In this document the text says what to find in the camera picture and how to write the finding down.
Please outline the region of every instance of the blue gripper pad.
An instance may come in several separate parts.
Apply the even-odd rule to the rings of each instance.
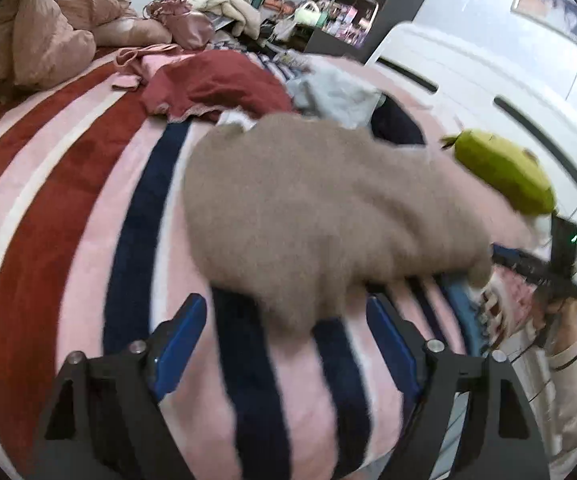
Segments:
[[[370,296],[367,301],[367,322],[405,404],[417,402],[424,387],[418,382],[417,363],[385,307],[375,296]]]
[[[191,294],[175,317],[162,323],[149,339],[148,384],[157,402],[177,388],[204,325],[206,301]]]

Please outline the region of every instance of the navy stripe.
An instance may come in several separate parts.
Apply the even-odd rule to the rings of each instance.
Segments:
[[[245,296],[218,288],[212,293],[242,478],[291,480],[291,444],[258,309]]]
[[[364,462],[372,429],[369,403],[342,321],[320,321],[313,329],[313,338],[337,412],[338,459],[333,479],[338,479]]]
[[[419,278],[411,276],[406,278],[406,283],[411,289],[415,297],[415,301],[420,305],[422,308],[422,312],[424,313],[424,317],[426,318],[426,322],[429,324],[431,331],[433,332],[433,336],[435,339],[438,339],[444,343],[444,345],[448,346],[447,340],[444,337],[444,333],[440,328],[440,323],[438,322],[437,316],[435,316],[435,311],[431,304],[429,303],[429,298],[426,297],[426,293],[424,292],[424,287],[422,286],[422,282]]]
[[[166,126],[131,199],[115,249],[104,307],[104,353],[150,333],[151,283],[164,204],[190,122]]]

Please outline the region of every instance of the red garment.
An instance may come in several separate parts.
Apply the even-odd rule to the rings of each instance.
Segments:
[[[280,81],[232,50],[208,50],[162,67],[144,90],[142,102],[149,114],[166,114],[172,123],[191,116],[217,122],[222,111],[238,107],[253,119],[293,111]]]

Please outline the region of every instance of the hand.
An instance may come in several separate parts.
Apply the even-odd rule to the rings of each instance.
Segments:
[[[553,354],[559,354],[577,341],[577,300],[569,298],[563,301],[554,301],[544,308],[543,291],[538,288],[533,295],[531,304],[531,316],[536,330],[541,330],[545,326],[545,311],[547,314],[560,312],[562,315],[562,323],[553,345]]]

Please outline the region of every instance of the green plush toy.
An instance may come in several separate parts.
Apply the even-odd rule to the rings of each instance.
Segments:
[[[444,148],[455,146],[455,158],[502,193],[518,212],[545,215],[555,209],[551,181],[529,150],[481,130],[464,130],[442,142]]]

